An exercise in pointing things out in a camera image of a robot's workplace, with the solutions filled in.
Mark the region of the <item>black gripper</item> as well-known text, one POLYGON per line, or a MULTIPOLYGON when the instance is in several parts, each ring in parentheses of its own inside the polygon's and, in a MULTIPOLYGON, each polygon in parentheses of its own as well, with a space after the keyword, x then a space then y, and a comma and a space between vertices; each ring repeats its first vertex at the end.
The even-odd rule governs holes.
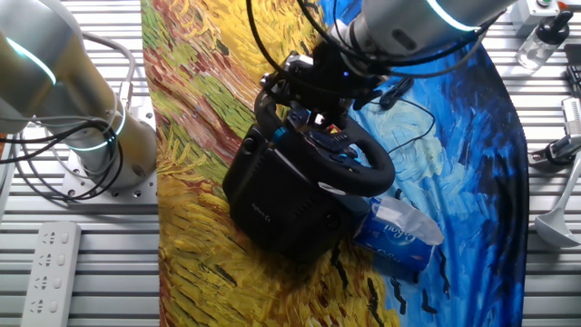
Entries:
POLYGON ((265 73, 260 85, 275 104, 290 107, 298 100, 309 109, 310 125, 321 130, 332 130, 338 114, 351 105, 355 111, 380 96, 377 88, 385 76, 361 76, 344 62, 341 53, 328 45, 315 46, 312 55, 290 54, 290 75, 300 80, 290 84, 277 73, 265 73))

